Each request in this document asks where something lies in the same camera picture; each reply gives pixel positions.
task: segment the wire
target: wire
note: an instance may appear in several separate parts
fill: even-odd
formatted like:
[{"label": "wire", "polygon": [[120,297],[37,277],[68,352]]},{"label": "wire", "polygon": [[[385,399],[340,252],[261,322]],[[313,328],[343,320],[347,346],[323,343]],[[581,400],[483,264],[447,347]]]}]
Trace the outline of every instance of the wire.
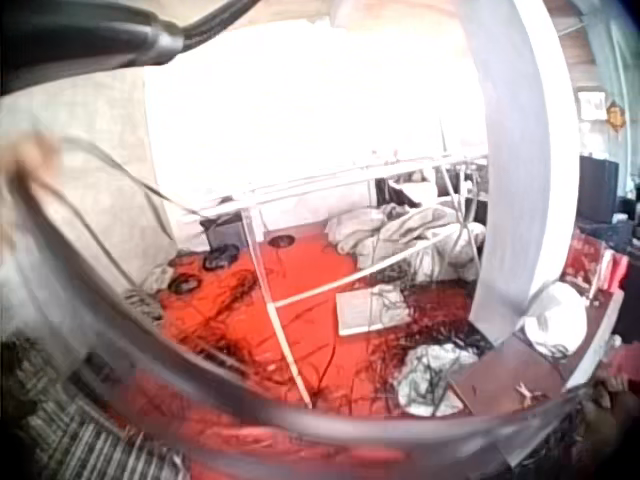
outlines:
[{"label": "wire", "polygon": [[182,53],[193,50],[218,36],[259,2],[260,0],[230,0],[213,12],[182,27],[184,35]]}]

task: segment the red object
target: red object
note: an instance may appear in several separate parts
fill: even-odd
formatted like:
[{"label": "red object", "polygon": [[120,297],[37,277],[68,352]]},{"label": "red object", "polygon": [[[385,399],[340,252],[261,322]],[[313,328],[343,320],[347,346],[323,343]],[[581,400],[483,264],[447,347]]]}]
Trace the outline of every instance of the red object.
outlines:
[{"label": "red object", "polygon": [[[261,253],[274,300],[337,280],[356,269],[353,259],[338,254],[327,244],[324,234],[297,237],[288,248],[262,244]],[[274,335],[249,254],[242,252],[236,263],[220,271],[204,271],[201,255],[182,257],[175,265],[176,275],[196,274],[202,284],[185,295],[160,293],[166,318],[163,333],[200,354],[208,346],[222,350],[246,365],[245,380],[249,387],[268,397],[302,406]],[[442,321],[466,323],[470,300],[459,286],[421,289],[407,298],[414,312],[414,321],[409,326],[339,337],[335,295],[361,286],[362,282],[346,285],[283,307],[278,310],[280,321],[316,408],[354,416],[403,415],[399,410],[388,411],[388,404],[393,401],[385,397],[393,392],[381,391],[379,381],[381,377],[392,380],[393,371],[378,372],[384,362],[375,361],[374,352],[379,354],[396,345],[398,338],[411,328],[415,331]],[[387,363],[401,367],[402,358],[399,360],[399,364]],[[170,387],[157,385],[142,373],[128,393],[139,412],[147,417],[177,420],[176,428],[183,435],[205,447],[305,459],[331,458],[332,462],[358,465],[401,460],[401,455],[391,450],[365,446],[336,450],[337,447],[327,445],[301,444],[287,432],[237,425],[221,412],[185,401]],[[192,478],[227,477],[196,467]]]},{"label": "red object", "polygon": [[596,238],[574,230],[563,278],[589,291],[594,282],[597,288],[615,292],[627,273],[629,258],[607,248]]}]

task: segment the ceiling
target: ceiling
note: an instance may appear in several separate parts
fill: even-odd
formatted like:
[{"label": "ceiling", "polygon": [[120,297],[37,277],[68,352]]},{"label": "ceiling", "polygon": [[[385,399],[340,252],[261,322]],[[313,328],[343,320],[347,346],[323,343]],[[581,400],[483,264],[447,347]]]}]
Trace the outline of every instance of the ceiling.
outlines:
[{"label": "ceiling", "polygon": [[[125,0],[158,12],[178,24],[187,24],[224,0]],[[357,31],[393,30],[422,37],[443,55],[468,57],[464,32],[455,13],[455,0],[262,0],[232,28],[307,18],[331,18],[332,24]],[[556,29],[580,24],[579,11],[570,0],[544,0]],[[593,54],[584,29],[560,37],[574,85],[597,83]]]}]

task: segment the crumpled white sheet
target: crumpled white sheet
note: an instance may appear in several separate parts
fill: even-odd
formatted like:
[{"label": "crumpled white sheet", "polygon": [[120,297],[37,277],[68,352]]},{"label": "crumpled white sheet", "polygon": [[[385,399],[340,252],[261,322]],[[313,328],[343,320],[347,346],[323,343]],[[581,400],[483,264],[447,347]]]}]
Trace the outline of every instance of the crumpled white sheet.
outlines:
[{"label": "crumpled white sheet", "polygon": [[422,417],[440,417],[462,410],[464,405],[449,389],[447,377],[476,361],[478,357],[452,343],[414,348],[393,381],[398,403],[405,412]]},{"label": "crumpled white sheet", "polygon": [[[354,254],[358,268],[364,269],[443,233],[456,223],[455,211],[441,205],[409,209],[397,205],[361,208],[329,220],[326,233],[341,254]],[[469,224],[476,245],[485,238],[485,227]],[[455,250],[449,255],[457,233],[408,257],[417,283],[478,277],[467,232],[463,232]]]}]

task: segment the small black object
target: small black object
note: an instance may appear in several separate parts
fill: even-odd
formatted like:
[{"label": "small black object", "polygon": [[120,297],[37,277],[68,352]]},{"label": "small black object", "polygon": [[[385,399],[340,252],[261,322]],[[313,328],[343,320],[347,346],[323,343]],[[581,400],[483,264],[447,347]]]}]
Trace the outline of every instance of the small black object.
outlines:
[{"label": "small black object", "polygon": [[276,235],[269,240],[269,246],[273,248],[287,248],[293,245],[296,237],[293,235]]},{"label": "small black object", "polygon": [[200,288],[202,280],[192,273],[180,273],[169,282],[169,291],[176,295],[185,295]]},{"label": "small black object", "polygon": [[207,272],[228,268],[238,260],[240,248],[233,243],[223,243],[207,253],[202,261],[202,268]]}]

